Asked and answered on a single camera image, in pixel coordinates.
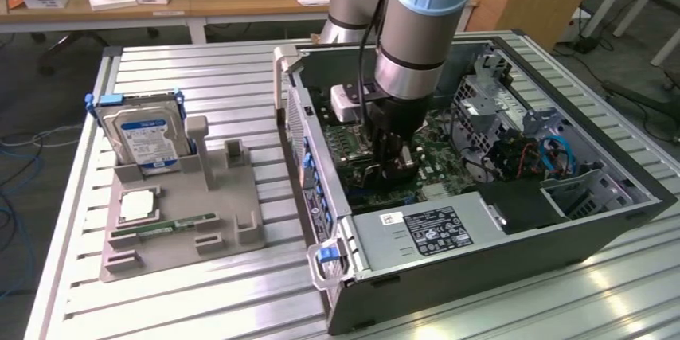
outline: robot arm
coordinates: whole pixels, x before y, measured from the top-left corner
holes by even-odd
[[[373,76],[387,97],[368,105],[365,121],[384,178],[400,178],[403,170],[409,173],[417,169],[417,159],[411,160],[411,140],[425,119],[467,1],[388,0]],[[376,2],[332,0],[331,23],[359,31],[369,20],[365,8],[375,8]],[[356,41],[363,31],[353,36],[345,33],[343,39],[332,39],[324,31],[321,39]]]

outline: chair wheel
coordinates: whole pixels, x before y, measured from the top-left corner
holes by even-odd
[[[41,76],[52,76],[52,75],[55,75],[55,67],[49,67],[47,65],[39,67],[39,74]]]
[[[47,36],[44,35],[44,33],[32,33],[31,39],[33,39],[33,41],[40,44],[44,43],[44,41],[47,40]]]
[[[149,39],[155,39],[157,38],[160,35],[160,32],[156,28],[148,28],[147,29],[147,36],[149,37]]]

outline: motherboard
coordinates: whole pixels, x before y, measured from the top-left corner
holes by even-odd
[[[460,194],[475,180],[452,148],[443,112],[428,114],[423,128],[413,139],[421,166],[417,177],[403,185],[377,190],[365,186],[372,167],[373,152],[369,138],[360,124],[327,124],[324,136],[343,183],[349,206],[355,213],[432,201]]]

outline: blue hard drive label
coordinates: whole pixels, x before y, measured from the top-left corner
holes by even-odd
[[[451,206],[405,215],[404,222],[423,256],[435,255],[473,243]]]
[[[168,122],[164,119],[123,123],[120,127],[129,154],[144,169],[160,169],[177,162],[175,145],[165,137]]]

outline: aluminum slotted table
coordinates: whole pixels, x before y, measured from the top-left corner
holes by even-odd
[[[500,36],[620,144],[680,194],[680,165],[525,37]],[[113,283],[97,280],[113,152],[87,117],[27,338],[328,338],[275,124],[272,51],[261,41],[108,51],[95,87],[105,93],[181,88],[209,143],[252,149],[268,247]],[[515,72],[513,87],[545,99]],[[585,262],[339,338],[623,338],[680,334],[680,205]]]

